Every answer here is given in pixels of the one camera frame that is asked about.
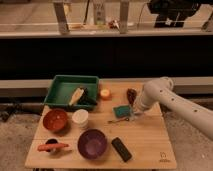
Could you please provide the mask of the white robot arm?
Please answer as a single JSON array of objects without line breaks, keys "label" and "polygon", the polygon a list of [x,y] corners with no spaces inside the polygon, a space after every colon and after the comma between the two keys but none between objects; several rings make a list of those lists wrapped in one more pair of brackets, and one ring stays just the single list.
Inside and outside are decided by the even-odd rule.
[{"label": "white robot arm", "polygon": [[169,77],[145,82],[136,97],[136,109],[144,113],[159,102],[213,141],[213,111],[180,97],[173,92],[173,87],[173,80]]}]

